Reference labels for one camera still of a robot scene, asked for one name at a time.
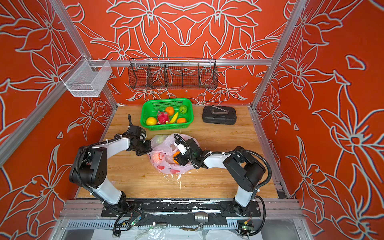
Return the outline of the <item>orange fruit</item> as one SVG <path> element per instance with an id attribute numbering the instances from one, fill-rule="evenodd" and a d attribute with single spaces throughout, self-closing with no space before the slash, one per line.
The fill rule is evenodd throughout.
<path id="1" fill-rule="evenodd" d="M 178 164 L 178 165 L 180 165 L 180 163 L 179 163 L 179 154 L 180 154 L 181 152 L 176 152 L 174 155 L 173 155 L 173 161 L 175 162 L 175 164 Z"/>
<path id="2" fill-rule="evenodd" d="M 187 122 L 187 119 L 185 119 L 185 118 L 179 118 L 179 119 L 177 119 L 177 123 L 178 124 L 182 124 L 182 123 L 186 123 Z"/>
<path id="3" fill-rule="evenodd" d="M 174 108 L 171 107 L 171 106 L 166 107 L 165 112 L 166 112 L 170 117 L 172 117 L 172 116 L 175 114 L 175 110 L 174 110 Z"/>

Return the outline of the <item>pink plastic bag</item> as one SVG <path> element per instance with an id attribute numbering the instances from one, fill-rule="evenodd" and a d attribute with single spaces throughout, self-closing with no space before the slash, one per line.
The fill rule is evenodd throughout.
<path id="1" fill-rule="evenodd" d="M 179 154 L 179 149 L 174 145 L 174 134 L 156 135 L 151 139 L 152 151 L 148 154 L 152 166 L 163 174 L 182 175 L 194 169 L 188 162 L 186 165 L 179 165 L 174 156 Z"/>

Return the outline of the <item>yellow apple fruit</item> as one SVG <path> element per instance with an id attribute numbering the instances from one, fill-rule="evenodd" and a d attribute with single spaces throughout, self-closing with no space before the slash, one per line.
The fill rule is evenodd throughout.
<path id="1" fill-rule="evenodd" d="M 154 117 L 149 117 L 146 119 L 147 126 L 155 126 L 158 123 L 158 120 Z"/>

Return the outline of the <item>red dragon fruit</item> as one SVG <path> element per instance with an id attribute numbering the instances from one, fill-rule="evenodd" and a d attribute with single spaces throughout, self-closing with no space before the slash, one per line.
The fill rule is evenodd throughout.
<path id="1" fill-rule="evenodd" d="M 157 119 L 158 119 L 158 125 L 163 125 L 163 124 L 166 124 L 166 121 L 168 121 L 170 118 L 165 111 L 158 111 Z"/>

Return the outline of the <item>green fruit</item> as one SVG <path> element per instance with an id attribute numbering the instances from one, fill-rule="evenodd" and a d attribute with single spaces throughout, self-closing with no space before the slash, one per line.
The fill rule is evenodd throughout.
<path id="1" fill-rule="evenodd" d="M 179 107 L 179 112 L 180 112 L 181 114 L 186 114 L 186 113 L 188 112 L 188 107 L 187 107 L 186 105 L 181 105 L 181 106 Z"/>

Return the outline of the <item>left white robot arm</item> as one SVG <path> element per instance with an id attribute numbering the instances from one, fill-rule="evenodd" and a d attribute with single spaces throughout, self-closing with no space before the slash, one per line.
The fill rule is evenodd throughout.
<path id="1" fill-rule="evenodd" d="M 126 194 L 118 190 L 108 179 L 108 159 L 120 152 L 135 152 L 137 156 L 152 151 L 151 141 L 146 131 L 132 123 L 128 115 L 129 127 L 126 132 L 117 134 L 111 140 L 80 147 L 71 168 L 69 180 L 84 188 L 104 207 L 119 215 L 131 213 L 137 204 L 128 204 Z"/>

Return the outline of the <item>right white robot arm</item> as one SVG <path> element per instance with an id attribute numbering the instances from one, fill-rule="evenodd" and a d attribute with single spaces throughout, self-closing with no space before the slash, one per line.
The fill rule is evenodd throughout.
<path id="1" fill-rule="evenodd" d="M 177 148 L 174 161 L 181 166 L 190 163 L 195 169 L 220 168 L 230 173 L 238 184 L 230 210 L 239 216 L 250 212 L 250 204 L 260 188 L 272 178 L 272 169 L 267 160 L 240 146 L 228 152 L 203 151 L 195 140 L 184 140 L 179 135 L 175 136 L 174 146 Z"/>

